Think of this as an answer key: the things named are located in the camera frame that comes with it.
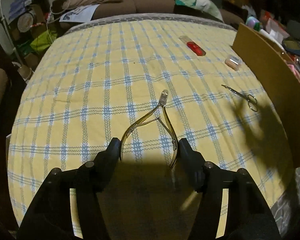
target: yellow tablecloth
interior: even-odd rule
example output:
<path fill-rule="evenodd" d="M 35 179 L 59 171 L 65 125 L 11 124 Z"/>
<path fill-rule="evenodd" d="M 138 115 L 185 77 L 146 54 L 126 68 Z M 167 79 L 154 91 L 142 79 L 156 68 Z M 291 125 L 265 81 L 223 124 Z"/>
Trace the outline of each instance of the yellow tablecloth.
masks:
<path fill-rule="evenodd" d="M 93 160 L 112 137 L 121 138 L 156 106 L 164 89 L 178 139 L 186 137 L 220 168 L 246 168 L 272 206 L 292 175 L 291 153 L 272 103 L 251 70 L 242 64 L 235 72 L 224 64 L 229 54 L 235 55 L 230 47 L 235 34 L 195 23 L 142 20 L 57 39 L 23 93 L 12 130 L 8 176 L 17 221 L 52 168 L 76 169 Z M 181 35 L 207 55 L 197 57 L 178 39 Z M 251 111 L 222 84 L 254 95 L 259 111 Z M 112 239 L 187 238 L 200 198 L 178 175 L 174 181 L 179 183 L 169 186 L 172 179 L 161 168 L 170 162 L 170 142 L 156 122 L 136 129 L 127 140 L 124 163 L 99 194 Z M 143 166 L 151 168 L 144 171 Z M 225 191 L 219 235 L 226 197 Z M 75 205 L 72 210 L 80 235 Z"/>

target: grey stone-patterned cloth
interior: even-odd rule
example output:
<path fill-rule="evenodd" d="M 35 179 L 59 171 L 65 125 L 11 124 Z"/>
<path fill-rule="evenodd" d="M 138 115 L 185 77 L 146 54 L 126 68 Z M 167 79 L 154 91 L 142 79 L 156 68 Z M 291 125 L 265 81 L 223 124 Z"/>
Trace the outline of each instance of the grey stone-patterned cloth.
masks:
<path fill-rule="evenodd" d="M 107 18 L 102 18 L 88 23 L 80 24 L 69 29 L 66 34 L 80 31 L 93 26 L 106 25 L 118 22 L 130 22 L 141 20 L 168 20 L 168 21 L 182 21 L 191 22 L 202 25 L 209 25 L 228 30 L 235 30 L 229 25 L 219 23 L 213 20 L 166 13 L 142 13 L 142 14 L 128 14 L 118 15 Z M 272 206 L 271 212 L 277 222 L 277 226 L 281 235 L 287 233 L 288 229 L 293 226 L 291 218 L 297 215 L 300 210 L 300 167 L 296 169 L 295 177 L 291 180 L 287 190 L 282 194 L 278 201 Z"/>

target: tablecloth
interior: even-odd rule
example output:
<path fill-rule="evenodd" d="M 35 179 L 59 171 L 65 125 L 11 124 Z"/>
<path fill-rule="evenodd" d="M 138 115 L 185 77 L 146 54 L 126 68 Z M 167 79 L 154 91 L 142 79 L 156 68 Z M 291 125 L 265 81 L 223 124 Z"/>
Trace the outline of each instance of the tablecloth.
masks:
<path fill-rule="evenodd" d="M 187 138 L 222 169 L 246 168 L 271 207 L 294 172 L 291 153 L 280 119 L 252 71 L 244 63 L 237 72 L 224 64 L 229 54 L 236 55 L 231 49 L 235 34 L 195 22 L 140 19 L 58 38 L 24 91 L 12 130 L 8 177 L 18 223 L 52 168 L 76 169 L 93 160 L 112 137 L 121 138 L 156 106 L 164 89 L 178 139 Z M 206 56 L 196 56 L 178 39 L 181 35 Z M 254 95 L 259 111 L 251 111 L 223 84 Z M 200 197 L 182 174 L 167 175 L 172 153 L 169 134 L 156 122 L 130 135 L 123 163 L 98 194 L 112 239 L 187 238 Z M 226 210 L 225 190 L 219 236 Z M 80 235 L 75 212 L 72 203 L 74 231 Z"/>

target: small plastic container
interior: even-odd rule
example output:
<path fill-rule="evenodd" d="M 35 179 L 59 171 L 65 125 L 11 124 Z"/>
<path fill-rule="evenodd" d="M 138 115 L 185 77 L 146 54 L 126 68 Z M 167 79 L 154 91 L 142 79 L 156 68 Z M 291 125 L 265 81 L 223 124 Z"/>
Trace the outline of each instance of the small plastic container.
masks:
<path fill-rule="evenodd" d="M 229 55 L 225 60 L 225 64 L 235 71 L 238 71 L 241 66 L 241 60 L 235 56 Z"/>
<path fill-rule="evenodd" d="M 187 45 L 189 49 L 191 49 L 197 56 L 205 56 L 206 52 L 201 49 L 193 40 L 191 40 L 188 36 L 180 36 L 179 39 Z"/>

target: cardboard panel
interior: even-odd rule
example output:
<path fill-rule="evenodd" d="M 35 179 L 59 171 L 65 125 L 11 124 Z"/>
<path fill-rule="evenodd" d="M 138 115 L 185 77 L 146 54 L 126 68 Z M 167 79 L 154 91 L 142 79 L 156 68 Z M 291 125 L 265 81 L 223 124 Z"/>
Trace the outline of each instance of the cardboard panel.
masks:
<path fill-rule="evenodd" d="M 300 167 L 300 82 L 283 60 L 288 55 L 270 44 L 267 38 L 240 24 L 233 49 L 253 71 L 274 104 L 297 168 Z"/>

